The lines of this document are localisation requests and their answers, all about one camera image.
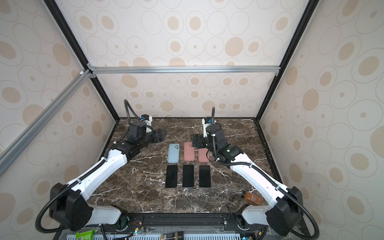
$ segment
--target smartphone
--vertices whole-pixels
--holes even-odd
[[[166,173],[166,188],[177,187],[177,165],[168,165]]]
[[[190,162],[195,160],[195,148],[192,147],[192,142],[184,143],[184,161]]]
[[[207,158],[208,149],[199,148],[199,162],[209,162],[209,158]]]
[[[200,165],[199,186],[204,188],[211,187],[211,169],[208,165]]]
[[[180,145],[178,143],[172,143],[168,148],[168,163],[179,162]]]
[[[184,165],[183,166],[183,187],[194,187],[195,178],[194,178],[194,166],[193,165]]]

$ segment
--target green package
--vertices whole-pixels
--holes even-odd
[[[94,230],[95,229],[92,229],[92,230],[87,231],[87,232],[76,233],[76,240],[92,240]]]

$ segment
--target metal rail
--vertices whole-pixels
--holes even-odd
[[[278,73],[280,66],[91,67],[95,74],[116,73]]]
[[[17,157],[28,147],[32,140],[55,116],[84,80],[89,79],[89,70],[84,70],[62,91],[51,104],[25,129],[19,137],[0,156],[0,176],[11,166]]]

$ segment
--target black cable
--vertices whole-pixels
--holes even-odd
[[[88,177],[89,175],[91,175],[94,171],[96,171],[99,167],[101,167],[101,165],[103,165],[105,163],[105,159],[103,159],[98,165],[96,165],[96,167],[92,168],[89,172],[87,172],[86,174],[84,174],[83,176],[80,177],[80,180],[83,180],[85,179],[86,177]],[[39,231],[39,232],[42,232],[42,233],[53,233],[53,232],[58,232],[58,231],[63,231],[64,229],[66,229],[66,227],[58,227],[58,228],[53,228],[53,229],[46,229],[44,228],[42,225],[41,225],[41,219],[43,218],[43,215],[44,213],[49,209],[49,207],[57,200],[59,199],[60,197],[62,197],[64,194],[66,194],[66,192],[68,190],[70,190],[71,188],[73,188],[74,186],[76,186],[77,184],[79,184],[78,181],[74,181],[73,183],[71,183],[70,185],[66,186],[63,190],[61,190],[59,192],[59,194],[57,194],[54,198],[52,198],[42,209],[41,211],[39,212],[39,214],[37,215],[37,218],[36,218],[36,222],[35,222],[35,227],[36,229]]]
[[[120,137],[120,139],[117,141],[121,141],[127,134],[128,134],[128,129],[129,129],[129,124],[131,123],[131,119],[130,119],[130,116],[129,116],[129,111],[128,111],[128,108],[127,106],[129,107],[129,109],[133,112],[133,114],[136,116],[136,118],[138,120],[139,117],[136,115],[136,113],[132,110],[131,106],[129,105],[127,99],[124,100],[124,105],[125,105],[125,109],[126,109],[126,113],[127,113],[127,117],[128,117],[128,128],[127,128],[127,131]],[[105,151],[105,154],[104,154],[104,157],[105,158],[108,158],[108,154],[109,154],[109,151],[111,149],[111,147],[109,147],[106,151]],[[103,159],[96,167],[92,168],[90,171],[88,171],[86,174],[84,174],[83,176],[80,177],[80,180],[83,180],[85,179],[86,177],[88,177],[89,175],[91,175],[94,171],[96,171],[99,167],[101,167],[101,165],[103,165],[105,163],[105,159]],[[44,228],[42,225],[41,225],[41,219],[43,218],[43,215],[44,213],[49,209],[49,207],[57,200],[59,199],[60,197],[62,197],[64,194],[66,194],[66,192],[68,190],[70,190],[72,187],[76,186],[77,184],[79,184],[78,181],[74,181],[73,183],[71,183],[70,185],[68,185],[67,187],[65,187],[63,190],[61,190],[59,192],[58,195],[56,195],[54,198],[52,198],[42,209],[41,211],[39,212],[39,214],[37,215],[37,218],[36,218],[36,222],[35,222],[35,227],[36,229],[39,231],[39,232],[42,232],[42,233],[53,233],[53,232],[58,232],[58,231],[62,231],[64,229],[66,229],[65,227],[58,227],[58,228],[53,228],[53,229],[46,229]]]
[[[133,113],[133,115],[135,115],[135,117],[140,121],[141,119],[139,118],[139,116],[135,113],[135,111],[132,109],[132,107],[130,106],[129,102],[127,101],[127,99],[124,99],[124,104],[127,105],[129,107],[129,109],[131,110],[131,112]]]
[[[210,162],[214,162],[215,160],[212,160],[211,161],[211,159],[210,159],[210,157],[208,157],[208,153],[209,153],[210,151],[207,151],[207,153],[205,154],[205,156],[208,158],[208,160],[210,161]]]
[[[259,235],[256,238],[256,240],[262,240],[264,238],[264,236],[266,235],[266,232],[268,231],[268,226],[267,225],[261,225],[261,227],[262,227],[262,230],[261,230],[262,234]]]
[[[124,107],[125,107],[125,112],[127,114],[128,126],[129,126],[131,124],[131,116],[129,115],[128,105],[129,105],[128,100],[124,99]]]
[[[128,238],[132,237],[133,236],[133,233],[129,234],[128,236],[126,237],[121,237],[121,238],[115,238],[114,240],[128,240]]]
[[[214,148],[213,155],[215,159],[217,159],[217,150],[216,150],[216,143],[215,143],[215,137],[214,134],[214,123],[215,123],[215,107],[212,107],[212,117],[211,117],[211,136],[212,136],[212,145]]]
[[[103,234],[104,240],[108,240],[107,236],[105,235],[104,228],[103,228],[102,224],[100,225],[100,229],[101,229],[101,233]]]
[[[250,166],[250,163],[249,162],[231,162],[231,163],[225,163],[225,162],[222,162],[221,160],[218,160],[217,161],[219,164],[221,165],[224,165],[224,166],[236,166],[236,165],[245,165],[245,166]],[[256,167],[255,165],[251,165],[251,167],[258,171],[265,179],[267,179],[271,184],[272,186],[274,187],[277,187],[278,184],[275,183],[266,173],[264,173],[261,169],[259,169],[258,167]],[[311,224],[314,228],[314,234],[312,236],[306,236],[306,235],[303,235],[301,233],[298,233],[294,230],[291,230],[291,233],[295,234],[296,236],[302,238],[302,239],[305,239],[305,240],[315,240],[319,237],[320,235],[320,230],[319,230],[319,226],[317,225],[315,219],[313,218],[313,216],[310,214],[310,212],[304,207],[302,206],[294,197],[292,197],[289,193],[287,193],[285,190],[283,190],[282,188],[278,188],[278,190],[284,194],[287,198],[289,198],[296,206],[298,206],[303,212],[304,214],[309,218],[309,220],[311,221]]]
[[[149,126],[149,125],[145,125],[144,127],[147,127],[147,128],[149,128],[149,129],[150,129],[152,132],[154,131],[152,126]]]

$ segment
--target pink phone case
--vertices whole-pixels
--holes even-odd
[[[208,149],[206,148],[199,149],[199,162],[209,162],[209,159],[207,158],[207,152]]]
[[[191,162],[195,160],[195,148],[192,147],[192,142],[184,143],[184,161]]]

